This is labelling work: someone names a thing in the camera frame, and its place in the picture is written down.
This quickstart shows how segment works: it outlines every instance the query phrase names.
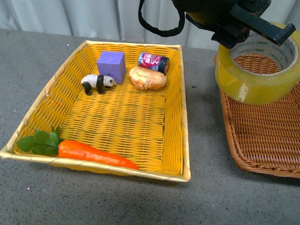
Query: orange carrot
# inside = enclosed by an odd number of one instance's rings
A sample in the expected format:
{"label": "orange carrot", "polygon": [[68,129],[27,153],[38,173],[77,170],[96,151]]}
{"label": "orange carrot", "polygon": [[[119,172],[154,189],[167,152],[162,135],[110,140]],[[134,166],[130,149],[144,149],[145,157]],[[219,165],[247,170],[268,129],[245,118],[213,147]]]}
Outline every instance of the orange carrot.
{"label": "orange carrot", "polygon": [[128,159],[101,151],[82,142],[65,140],[59,144],[58,154],[60,158],[73,158],[92,162],[99,162],[114,166],[123,166],[138,170],[138,166]]}

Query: white curtain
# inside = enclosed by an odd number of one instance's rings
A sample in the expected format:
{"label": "white curtain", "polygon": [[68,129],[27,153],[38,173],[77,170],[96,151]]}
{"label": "white curtain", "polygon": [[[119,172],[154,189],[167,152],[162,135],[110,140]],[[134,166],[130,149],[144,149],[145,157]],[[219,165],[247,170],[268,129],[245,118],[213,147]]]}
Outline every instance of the white curtain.
{"label": "white curtain", "polygon": [[[0,0],[0,28],[104,38],[115,41],[174,44],[214,49],[212,32],[200,30],[186,20],[175,37],[160,37],[139,23],[139,0]],[[262,18],[300,30],[300,0],[272,0]],[[171,0],[146,0],[144,19],[161,30],[177,27],[179,16]]]}

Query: green leaf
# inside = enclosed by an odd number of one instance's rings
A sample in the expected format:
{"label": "green leaf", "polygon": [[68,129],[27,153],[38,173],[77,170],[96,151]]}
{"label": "green leaf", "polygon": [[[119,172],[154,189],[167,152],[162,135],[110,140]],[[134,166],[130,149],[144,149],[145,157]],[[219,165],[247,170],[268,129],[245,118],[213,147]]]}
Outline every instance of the green leaf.
{"label": "green leaf", "polygon": [[18,147],[22,151],[30,151],[34,147],[34,143],[36,142],[36,138],[34,136],[27,136],[24,138],[21,138],[19,141],[17,141]]}
{"label": "green leaf", "polygon": [[32,152],[36,155],[43,155],[45,146],[43,144],[35,144]]}
{"label": "green leaf", "polygon": [[59,137],[60,136],[60,127],[57,127],[55,130],[56,135]]}
{"label": "green leaf", "polygon": [[44,150],[44,155],[46,156],[51,156],[51,155],[56,155],[58,154],[58,149],[57,148],[46,148]]}
{"label": "green leaf", "polygon": [[55,146],[56,148],[58,147],[58,136],[56,135],[56,133],[50,132],[48,144]]}
{"label": "green leaf", "polygon": [[42,131],[42,130],[36,130],[34,132],[34,136],[37,139],[38,143],[43,143],[43,141],[49,139],[49,134],[45,131]]}

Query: gray table surface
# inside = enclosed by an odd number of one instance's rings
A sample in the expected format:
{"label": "gray table surface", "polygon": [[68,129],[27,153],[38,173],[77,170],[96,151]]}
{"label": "gray table surface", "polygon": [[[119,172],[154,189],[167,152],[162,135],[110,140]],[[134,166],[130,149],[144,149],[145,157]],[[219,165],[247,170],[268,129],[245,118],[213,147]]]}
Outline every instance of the gray table surface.
{"label": "gray table surface", "polygon": [[[86,39],[100,40],[0,30],[0,148]],[[231,157],[214,78],[215,53],[183,48],[190,182],[0,160],[0,225],[299,224],[299,179],[243,172]]]}

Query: wicker tray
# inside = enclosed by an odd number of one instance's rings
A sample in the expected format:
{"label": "wicker tray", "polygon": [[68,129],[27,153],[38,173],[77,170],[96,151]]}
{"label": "wicker tray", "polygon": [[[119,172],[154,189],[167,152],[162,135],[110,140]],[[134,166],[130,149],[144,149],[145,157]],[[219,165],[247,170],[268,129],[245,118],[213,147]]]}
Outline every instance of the wicker tray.
{"label": "wicker tray", "polygon": [[[104,95],[87,96],[80,81],[98,73],[102,51],[125,53],[124,83],[106,89]],[[170,58],[167,84],[155,90],[138,90],[128,77],[140,52]],[[87,143],[122,155],[139,170],[75,159],[37,156],[20,151],[15,144],[35,130],[61,127],[61,138]],[[59,68],[29,109],[7,145],[2,158],[46,163],[95,173],[134,175],[159,180],[190,180],[188,122],[182,51],[180,45],[140,45],[85,41]]]}
{"label": "wicker tray", "polygon": [[[235,61],[255,73],[279,71],[273,61],[261,55],[244,55]],[[249,172],[300,178],[300,84],[265,105],[243,104],[222,90],[220,97],[227,140],[237,166]]]}

